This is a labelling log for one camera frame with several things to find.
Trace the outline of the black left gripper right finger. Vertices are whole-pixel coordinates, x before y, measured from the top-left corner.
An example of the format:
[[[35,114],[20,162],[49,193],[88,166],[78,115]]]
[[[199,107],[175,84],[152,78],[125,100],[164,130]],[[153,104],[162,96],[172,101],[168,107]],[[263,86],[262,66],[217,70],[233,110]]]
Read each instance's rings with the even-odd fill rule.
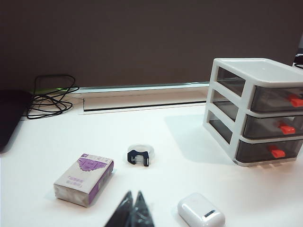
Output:
[[[154,227],[154,222],[143,193],[138,192],[134,207],[130,213],[130,227]]]

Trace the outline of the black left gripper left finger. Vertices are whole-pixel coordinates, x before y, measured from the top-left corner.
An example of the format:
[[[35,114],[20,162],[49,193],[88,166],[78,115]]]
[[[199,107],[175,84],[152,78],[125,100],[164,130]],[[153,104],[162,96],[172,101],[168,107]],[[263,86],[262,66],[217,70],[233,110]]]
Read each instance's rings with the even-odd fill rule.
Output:
[[[120,201],[116,210],[105,224],[105,227],[128,227],[130,224],[130,215],[133,209],[133,196],[128,191]]]

